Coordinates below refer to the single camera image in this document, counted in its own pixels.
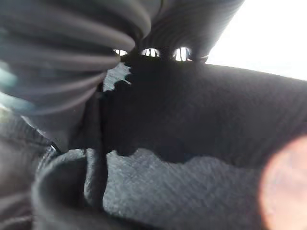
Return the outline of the right robot hand, black cloth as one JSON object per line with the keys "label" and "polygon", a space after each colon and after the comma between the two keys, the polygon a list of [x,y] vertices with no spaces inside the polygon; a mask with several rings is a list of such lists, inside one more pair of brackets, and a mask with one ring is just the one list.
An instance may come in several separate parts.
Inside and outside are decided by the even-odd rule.
{"label": "right robot hand, black cloth", "polygon": [[121,58],[208,56],[240,0],[3,0],[0,104],[67,151],[87,100]]}

